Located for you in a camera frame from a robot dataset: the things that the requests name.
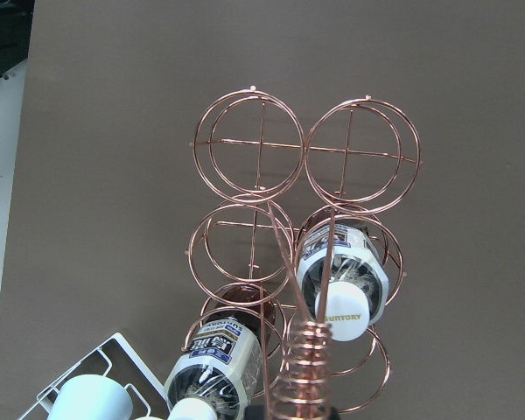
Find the tea bottle white cap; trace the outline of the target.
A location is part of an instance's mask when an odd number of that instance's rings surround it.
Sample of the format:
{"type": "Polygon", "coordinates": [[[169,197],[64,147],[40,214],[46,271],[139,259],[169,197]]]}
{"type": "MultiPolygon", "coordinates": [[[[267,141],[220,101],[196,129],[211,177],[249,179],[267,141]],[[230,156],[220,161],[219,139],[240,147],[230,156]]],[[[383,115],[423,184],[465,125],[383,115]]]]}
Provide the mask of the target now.
{"type": "Polygon", "coordinates": [[[169,418],[242,419],[275,321],[275,306],[263,287],[226,288],[165,381],[169,418]]]}
{"type": "MultiPolygon", "coordinates": [[[[328,225],[310,234],[297,264],[297,282],[313,317],[318,315],[322,298],[328,236],[328,225]]],[[[364,229],[350,220],[336,221],[325,308],[325,322],[331,326],[332,339],[359,338],[382,317],[388,294],[388,276],[364,229]]]]}

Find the white cup rack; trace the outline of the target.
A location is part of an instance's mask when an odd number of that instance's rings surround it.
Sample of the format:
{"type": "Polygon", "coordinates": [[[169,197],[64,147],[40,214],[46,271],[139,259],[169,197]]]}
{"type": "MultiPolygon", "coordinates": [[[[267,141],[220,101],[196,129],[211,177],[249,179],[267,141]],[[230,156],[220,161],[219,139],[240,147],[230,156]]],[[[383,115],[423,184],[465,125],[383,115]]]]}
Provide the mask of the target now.
{"type": "Polygon", "coordinates": [[[117,332],[76,361],[36,396],[21,419],[48,419],[62,386],[78,375],[106,376],[122,385],[133,402],[130,419],[166,419],[170,410],[164,387],[130,343],[117,332]]]}

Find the light blue cup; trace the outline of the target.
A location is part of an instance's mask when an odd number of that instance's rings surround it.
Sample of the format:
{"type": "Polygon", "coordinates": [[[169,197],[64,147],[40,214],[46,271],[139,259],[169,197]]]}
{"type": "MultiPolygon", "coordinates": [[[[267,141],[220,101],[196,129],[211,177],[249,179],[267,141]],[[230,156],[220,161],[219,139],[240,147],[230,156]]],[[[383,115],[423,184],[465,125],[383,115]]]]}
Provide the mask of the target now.
{"type": "Polygon", "coordinates": [[[50,420],[130,419],[133,402],[118,382],[98,374],[71,378],[61,388],[50,420]]]}

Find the copper wire bottle basket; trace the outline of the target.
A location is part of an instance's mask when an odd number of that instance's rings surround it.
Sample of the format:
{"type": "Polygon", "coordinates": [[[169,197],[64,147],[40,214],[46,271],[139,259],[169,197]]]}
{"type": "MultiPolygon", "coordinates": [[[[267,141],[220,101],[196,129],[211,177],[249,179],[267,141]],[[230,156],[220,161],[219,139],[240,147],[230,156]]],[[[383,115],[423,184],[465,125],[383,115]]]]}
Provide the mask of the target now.
{"type": "Polygon", "coordinates": [[[392,362],[378,325],[405,277],[401,245],[384,214],[414,185],[420,137],[394,104],[343,101],[304,129],[293,109],[255,87],[225,94],[200,117],[196,170],[220,203],[192,231],[186,256],[206,299],[190,326],[237,284],[263,287],[276,321],[243,419],[356,419],[382,394],[392,362]],[[357,339],[332,339],[325,322],[336,221],[353,221],[388,276],[381,318],[357,339]],[[298,285],[307,237],[329,226],[322,298],[313,317],[298,285]]]}

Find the black equipment on side table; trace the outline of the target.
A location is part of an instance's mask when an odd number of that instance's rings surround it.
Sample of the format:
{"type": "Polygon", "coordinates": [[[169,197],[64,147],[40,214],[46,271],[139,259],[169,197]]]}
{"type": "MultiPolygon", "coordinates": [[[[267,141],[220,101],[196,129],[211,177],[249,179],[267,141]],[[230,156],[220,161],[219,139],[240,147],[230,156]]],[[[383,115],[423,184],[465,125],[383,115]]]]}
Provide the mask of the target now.
{"type": "Polygon", "coordinates": [[[34,0],[0,1],[0,78],[28,57],[34,7],[34,0]]]}

